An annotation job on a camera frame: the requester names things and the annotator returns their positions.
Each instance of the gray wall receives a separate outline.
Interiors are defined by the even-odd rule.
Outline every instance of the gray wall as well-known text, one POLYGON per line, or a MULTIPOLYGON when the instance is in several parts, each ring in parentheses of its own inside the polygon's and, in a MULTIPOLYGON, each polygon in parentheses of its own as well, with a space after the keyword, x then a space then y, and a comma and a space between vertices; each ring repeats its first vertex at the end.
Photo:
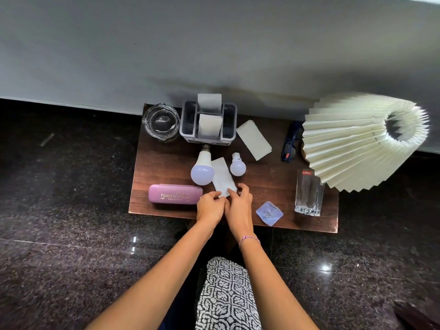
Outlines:
POLYGON ((140 114, 219 92, 303 117, 362 90, 426 106, 440 153, 440 6, 404 0, 1 0, 0 97, 140 114))

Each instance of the patterned skirt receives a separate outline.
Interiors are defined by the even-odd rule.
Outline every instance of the patterned skirt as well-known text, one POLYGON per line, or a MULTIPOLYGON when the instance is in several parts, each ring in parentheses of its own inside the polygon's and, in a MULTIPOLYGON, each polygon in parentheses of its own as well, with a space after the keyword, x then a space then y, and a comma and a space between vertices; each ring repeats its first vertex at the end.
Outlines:
POLYGON ((248 272, 223 257, 206 266, 197 303, 196 330, 261 330, 248 272))

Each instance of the clear glass tumbler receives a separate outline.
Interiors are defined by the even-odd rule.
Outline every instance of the clear glass tumbler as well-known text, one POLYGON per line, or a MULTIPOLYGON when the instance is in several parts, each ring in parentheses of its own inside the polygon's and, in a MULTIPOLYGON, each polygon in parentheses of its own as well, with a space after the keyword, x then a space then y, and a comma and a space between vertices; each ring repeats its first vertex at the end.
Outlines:
POLYGON ((322 197, 325 184, 315 176, 313 169, 299 169, 295 212, 311 216, 321 215, 322 197))

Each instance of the granite floor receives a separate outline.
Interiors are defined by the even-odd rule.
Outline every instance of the granite floor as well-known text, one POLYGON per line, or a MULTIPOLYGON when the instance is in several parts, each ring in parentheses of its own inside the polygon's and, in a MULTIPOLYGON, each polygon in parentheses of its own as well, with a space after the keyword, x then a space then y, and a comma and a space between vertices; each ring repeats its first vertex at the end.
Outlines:
MULTIPOLYGON (((84 328, 186 223, 127 213, 139 116, 0 102, 0 328, 84 328)), ((401 329, 394 301, 440 322, 439 163, 341 193, 338 234, 256 228, 321 329, 401 329)))

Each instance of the bracelet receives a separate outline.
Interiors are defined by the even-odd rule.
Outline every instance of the bracelet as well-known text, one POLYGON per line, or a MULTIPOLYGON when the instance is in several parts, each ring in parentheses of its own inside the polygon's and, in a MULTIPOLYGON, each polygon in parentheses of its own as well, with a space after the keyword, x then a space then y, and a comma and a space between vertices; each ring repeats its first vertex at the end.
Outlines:
POLYGON ((245 235, 245 236, 242 237, 242 239, 241 239, 240 242, 239 242, 239 248, 241 247, 243 241, 244 241, 246 238, 253 238, 254 240, 257 240, 258 243, 261 245, 260 240, 259 240, 258 238, 256 238, 255 236, 245 235))

